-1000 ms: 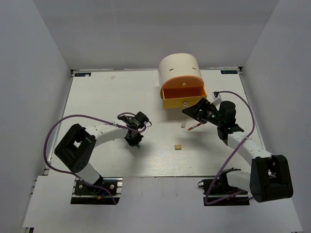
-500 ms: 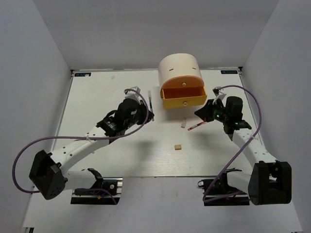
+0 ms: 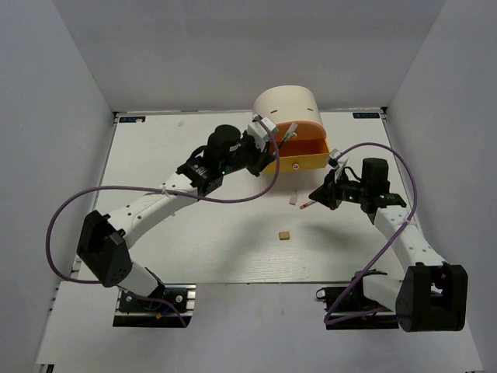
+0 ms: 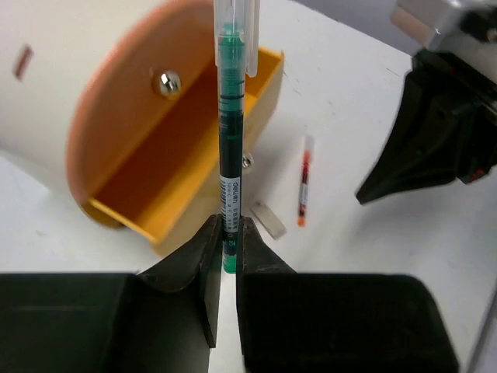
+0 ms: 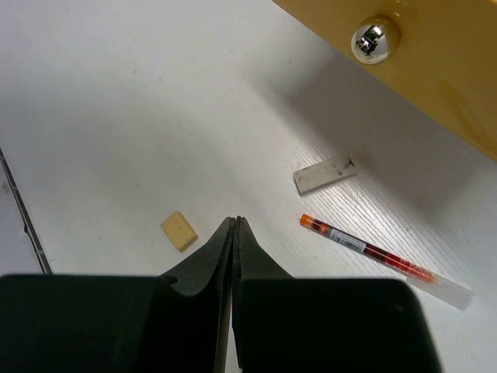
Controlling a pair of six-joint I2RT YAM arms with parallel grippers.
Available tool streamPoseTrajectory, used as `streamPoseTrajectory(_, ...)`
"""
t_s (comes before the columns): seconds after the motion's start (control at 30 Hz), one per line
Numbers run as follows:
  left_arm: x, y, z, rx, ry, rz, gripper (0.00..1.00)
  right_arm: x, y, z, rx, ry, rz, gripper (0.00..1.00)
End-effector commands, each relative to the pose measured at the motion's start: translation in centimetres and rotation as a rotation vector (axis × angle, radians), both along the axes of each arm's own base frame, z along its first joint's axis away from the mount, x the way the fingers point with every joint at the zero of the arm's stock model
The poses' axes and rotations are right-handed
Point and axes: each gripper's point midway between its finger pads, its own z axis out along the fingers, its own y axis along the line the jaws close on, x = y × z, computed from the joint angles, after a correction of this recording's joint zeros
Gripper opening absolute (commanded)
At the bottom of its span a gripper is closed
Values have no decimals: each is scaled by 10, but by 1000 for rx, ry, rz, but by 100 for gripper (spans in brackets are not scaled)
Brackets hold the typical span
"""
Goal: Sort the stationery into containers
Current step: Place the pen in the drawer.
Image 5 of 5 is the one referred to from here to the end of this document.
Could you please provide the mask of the round cream drawer organizer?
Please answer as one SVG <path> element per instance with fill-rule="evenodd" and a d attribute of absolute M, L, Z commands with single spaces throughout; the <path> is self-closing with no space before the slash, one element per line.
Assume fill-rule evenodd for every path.
<path fill-rule="evenodd" d="M 496 158 L 494 1 L 277 5 L 423 113 Z"/>

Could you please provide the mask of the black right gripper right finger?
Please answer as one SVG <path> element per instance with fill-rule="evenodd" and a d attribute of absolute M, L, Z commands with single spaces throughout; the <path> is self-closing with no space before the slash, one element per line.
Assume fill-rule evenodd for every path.
<path fill-rule="evenodd" d="M 232 328 L 244 372 L 438 372 L 422 307 L 402 281 L 294 278 L 233 232 Z"/>

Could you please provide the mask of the red gel pen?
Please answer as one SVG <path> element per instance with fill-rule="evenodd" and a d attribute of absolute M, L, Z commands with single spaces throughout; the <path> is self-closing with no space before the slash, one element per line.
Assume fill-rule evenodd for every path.
<path fill-rule="evenodd" d="M 444 301 L 460 310 L 465 310 L 471 303 L 473 291 L 460 286 L 442 277 L 438 274 L 427 270 L 417 264 L 403 259 L 393 253 L 379 248 L 369 242 L 350 235 L 343 230 L 333 227 L 323 221 L 308 214 L 300 217 L 301 226 L 322 235 L 333 242 L 360 253 L 378 263 L 383 264 L 392 270 L 406 276 L 407 282 L 420 290 Z"/>

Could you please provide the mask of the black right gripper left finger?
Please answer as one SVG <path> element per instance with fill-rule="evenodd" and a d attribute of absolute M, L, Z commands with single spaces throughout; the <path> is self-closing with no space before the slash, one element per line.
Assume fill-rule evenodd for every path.
<path fill-rule="evenodd" d="M 1 279 L 3 372 L 222 372 L 235 220 L 159 276 Z"/>

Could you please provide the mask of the white rectangular eraser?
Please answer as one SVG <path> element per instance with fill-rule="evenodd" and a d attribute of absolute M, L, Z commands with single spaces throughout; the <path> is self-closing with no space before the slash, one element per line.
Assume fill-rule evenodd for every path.
<path fill-rule="evenodd" d="M 300 195 L 355 176 L 358 168 L 349 156 L 336 156 L 295 171 L 294 183 Z"/>

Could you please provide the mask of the small yellow eraser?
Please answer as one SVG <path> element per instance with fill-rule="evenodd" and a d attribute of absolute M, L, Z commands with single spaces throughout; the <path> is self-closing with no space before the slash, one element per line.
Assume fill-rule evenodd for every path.
<path fill-rule="evenodd" d="M 186 220 L 186 218 L 178 211 L 171 213 L 162 223 L 161 229 L 168 237 L 169 241 L 179 251 L 184 252 L 188 249 L 199 236 Z"/>

